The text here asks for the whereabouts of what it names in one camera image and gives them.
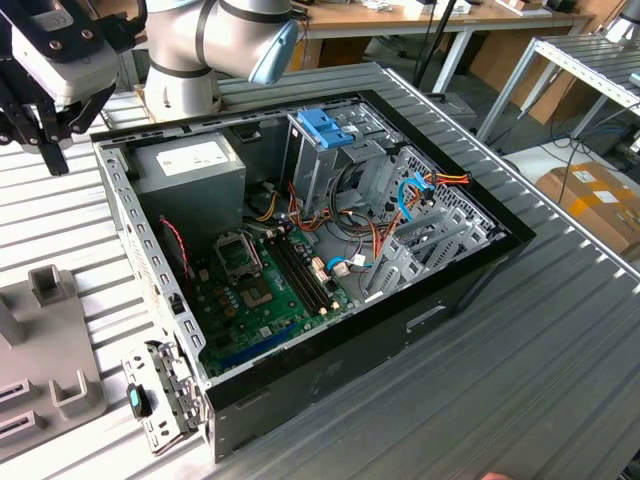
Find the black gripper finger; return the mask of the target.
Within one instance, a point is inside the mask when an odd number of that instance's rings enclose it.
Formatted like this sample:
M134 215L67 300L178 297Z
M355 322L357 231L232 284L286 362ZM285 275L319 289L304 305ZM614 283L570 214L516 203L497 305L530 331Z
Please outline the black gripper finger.
M69 172L66 160L62 155L62 141L70 140L73 133L85 133L91 126L95 118L100 114L106 102L116 90L116 84L92 94L88 99L77 101L65 106L56 114L57 121L57 151L55 153L55 163L53 166L54 175L64 175Z
M49 95L17 62L1 63L1 144L40 155L56 174L56 112Z

